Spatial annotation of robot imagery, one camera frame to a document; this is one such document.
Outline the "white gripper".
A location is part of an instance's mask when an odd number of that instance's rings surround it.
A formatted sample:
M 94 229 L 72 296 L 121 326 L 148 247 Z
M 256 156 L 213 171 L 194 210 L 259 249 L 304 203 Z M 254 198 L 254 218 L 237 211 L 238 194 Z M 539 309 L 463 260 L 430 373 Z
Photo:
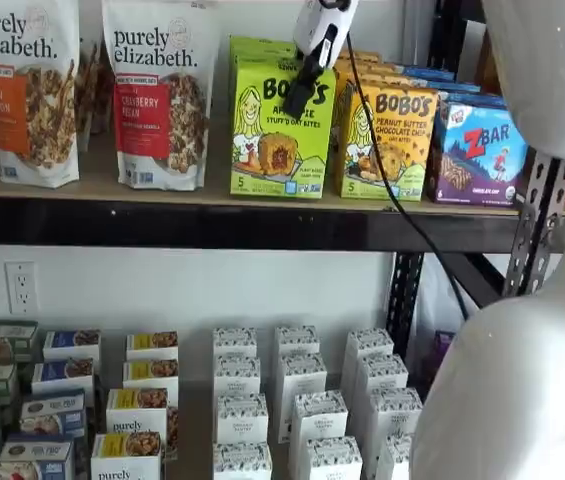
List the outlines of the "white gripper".
M 315 93 L 317 104 L 326 102 L 328 86 L 318 80 L 341 53 L 358 4 L 358 0 L 304 2 L 294 28 L 295 58 L 302 66 L 284 99 L 284 113 L 303 114 Z

